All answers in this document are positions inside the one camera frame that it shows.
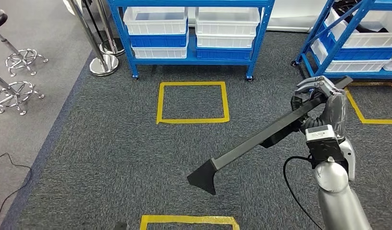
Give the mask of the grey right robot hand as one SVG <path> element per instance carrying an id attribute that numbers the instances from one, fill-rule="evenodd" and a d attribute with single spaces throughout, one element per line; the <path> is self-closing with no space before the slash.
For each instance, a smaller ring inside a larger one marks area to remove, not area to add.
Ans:
<path id="1" fill-rule="evenodd" d="M 302 106 L 301 94 L 309 94 L 309 99 L 313 99 L 316 94 L 325 97 L 325 108 L 318 117 L 311 117 L 305 114 L 301 119 L 300 131 L 305 132 L 308 128 L 331 125 L 336 138 L 341 141 L 345 138 L 346 118 L 347 118 L 347 96 L 343 89 L 339 89 L 325 76 L 308 78 L 296 85 L 291 101 L 292 110 Z"/>

